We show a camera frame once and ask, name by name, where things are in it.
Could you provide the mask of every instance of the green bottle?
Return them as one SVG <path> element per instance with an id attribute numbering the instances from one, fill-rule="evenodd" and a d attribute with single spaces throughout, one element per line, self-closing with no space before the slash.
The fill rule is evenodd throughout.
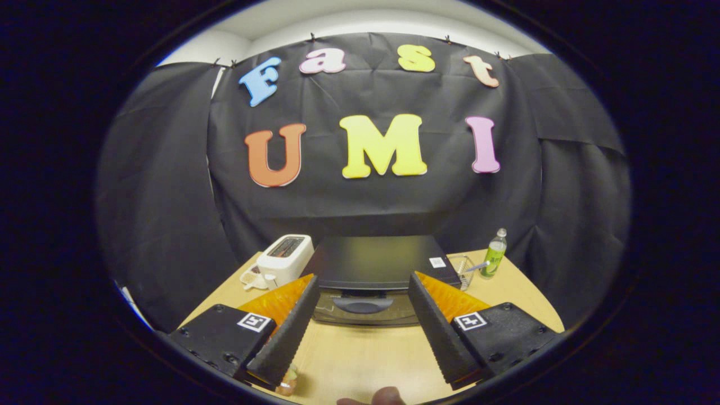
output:
<path id="1" fill-rule="evenodd" d="M 505 240 L 507 235 L 505 228 L 498 230 L 498 235 L 490 241 L 490 245 L 487 248 L 487 254 L 485 260 L 490 262 L 489 266 L 480 269 L 480 275 L 484 278 L 492 278 L 495 272 L 498 270 L 500 260 L 505 256 L 505 250 L 508 248 L 508 241 Z"/>

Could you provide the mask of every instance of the peach letter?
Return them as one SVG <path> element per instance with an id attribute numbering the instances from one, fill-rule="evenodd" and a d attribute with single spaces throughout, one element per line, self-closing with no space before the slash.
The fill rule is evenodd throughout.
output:
<path id="1" fill-rule="evenodd" d="M 300 136 L 305 129 L 303 124 L 290 124 L 280 128 L 280 136 L 285 138 L 285 167 L 280 170 L 271 170 L 268 167 L 268 141 L 272 138 L 271 131 L 262 130 L 245 137 L 250 177 L 255 183 L 262 187 L 281 187 L 297 178 L 302 163 Z"/>
<path id="2" fill-rule="evenodd" d="M 490 73 L 488 71 L 492 70 L 492 66 L 489 63 L 483 62 L 479 56 L 465 56 L 462 60 L 470 64 L 477 80 L 480 80 L 480 82 L 485 86 L 500 86 L 500 82 L 497 79 L 490 77 Z"/>

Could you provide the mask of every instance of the yellow letter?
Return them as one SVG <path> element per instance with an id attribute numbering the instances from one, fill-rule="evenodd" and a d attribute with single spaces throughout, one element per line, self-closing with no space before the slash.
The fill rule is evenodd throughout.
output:
<path id="1" fill-rule="evenodd" d="M 400 58 L 397 62 L 406 71 L 432 72 L 435 61 L 430 57 L 429 49 L 419 45 L 401 45 L 397 47 Z"/>
<path id="2" fill-rule="evenodd" d="M 366 115 L 352 115 L 340 120 L 340 126 L 348 131 L 348 165 L 343 168 L 343 177 L 358 179 L 370 175 L 364 153 L 381 176 L 387 171 L 394 153 L 393 173 L 398 176 L 425 174 L 428 165 L 420 156 L 418 136 L 422 123 L 417 115 L 399 114 L 392 119 L 387 134 L 382 136 Z"/>

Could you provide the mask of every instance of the black fabric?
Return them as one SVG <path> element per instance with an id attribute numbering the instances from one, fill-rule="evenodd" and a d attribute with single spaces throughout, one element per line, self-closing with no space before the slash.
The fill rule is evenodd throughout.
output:
<path id="1" fill-rule="evenodd" d="M 99 162 L 96 217 L 108 268 L 166 332 L 238 267 L 205 155 L 219 69 L 153 71 L 114 119 Z"/>
<path id="2" fill-rule="evenodd" d="M 403 70 L 404 44 L 430 49 L 435 70 Z M 321 48 L 344 50 L 346 69 L 300 73 Z M 480 83 L 462 60 L 468 55 L 490 63 L 500 86 Z M 277 92 L 250 107 L 238 80 L 273 56 L 282 60 Z M 309 234 L 316 246 L 325 236 L 433 234 L 446 252 L 463 252 L 484 249 L 506 228 L 508 258 L 566 326 L 613 279 L 630 217 L 625 152 L 592 91 L 557 57 L 505 61 L 432 38 L 366 33 L 249 58 L 223 73 L 209 102 L 217 72 L 201 63 L 156 69 L 118 114 L 101 162 L 99 227 L 112 273 L 161 329 L 176 327 L 239 263 L 287 233 Z M 339 121 L 367 115 L 385 133 L 399 114 L 422 118 L 428 172 L 380 176 L 373 168 L 365 179 L 343 178 Z M 472 171 L 469 116 L 495 123 L 499 172 Z M 307 126 L 298 177 L 286 187 L 257 185 L 245 137 L 271 130 L 269 167 L 281 169 L 278 129 L 293 123 Z"/>
<path id="3" fill-rule="evenodd" d="M 433 52 L 433 73 L 404 71 L 397 47 L 424 45 Z M 347 68 L 305 76 L 298 66 L 313 49 L 340 48 Z M 497 89 L 484 86 L 462 58 L 478 54 L 493 65 Z M 278 56 L 278 90 L 257 107 L 238 80 Z M 385 133 L 395 115 L 417 114 L 420 147 L 428 172 L 398 177 L 345 179 L 346 132 L 341 118 L 367 115 Z M 240 261 L 286 233 L 395 236 L 432 233 L 447 252 L 486 247 L 501 226 L 510 246 L 523 246 L 539 209 L 540 148 L 523 89 L 495 56 L 463 45 L 415 35 L 351 34 L 296 43 L 252 57 L 226 71 L 211 106 L 208 158 L 226 231 Z M 502 168 L 476 174 L 471 115 L 495 121 L 493 139 Z M 278 129 L 304 123 L 302 168 L 286 187 L 263 188 L 250 178 L 245 136 L 272 130 L 271 169 L 284 165 Z M 514 261 L 523 254 L 509 255 Z"/>
<path id="4" fill-rule="evenodd" d="M 605 295 L 630 226 L 628 163 L 612 119 L 553 55 L 508 64 L 523 82 L 540 140 L 542 190 L 526 271 L 566 327 Z"/>
<path id="5" fill-rule="evenodd" d="M 404 71 L 397 47 L 423 45 L 432 73 Z M 346 69 L 303 75 L 314 49 L 345 51 Z M 462 58 L 479 55 L 500 86 L 481 84 Z M 277 92 L 256 107 L 238 80 L 280 57 Z M 346 131 L 339 121 L 367 115 L 381 133 L 393 117 L 419 115 L 428 172 L 397 177 L 374 168 L 345 179 Z M 477 174 L 472 131 L 464 119 L 487 117 L 501 168 Z M 302 166 L 286 187 L 250 178 L 244 138 L 271 130 L 268 162 L 284 166 L 278 129 L 303 123 Z M 594 307 L 616 272 L 629 224 L 624 150 L 600 102 L 553 55 L 501 61 L 482 50 L 415 35 L 350 34 L 302 42 L 249 58 L 223 75 L 212 102 L 210 171 L 225 230 L 242 262 L 286 233 L 384 236 L 432 233 L 446 252 L 487 247 L 508 230 L 507 256 L 570 326 Z"/>

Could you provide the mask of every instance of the white ceiling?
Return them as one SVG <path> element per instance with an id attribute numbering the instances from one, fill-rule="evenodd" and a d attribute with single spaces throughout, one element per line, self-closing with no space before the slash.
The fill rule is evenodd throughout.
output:
<path id="1" fill-rule="evenodd" d="M 454 19 L 505 37 L 532 53 L 548 53 L 516 28 L 458 0 L 267 0 L 227 18 L 213 29 L 253 41 L 304 20 L 371 9 L 408 10 Z"/>

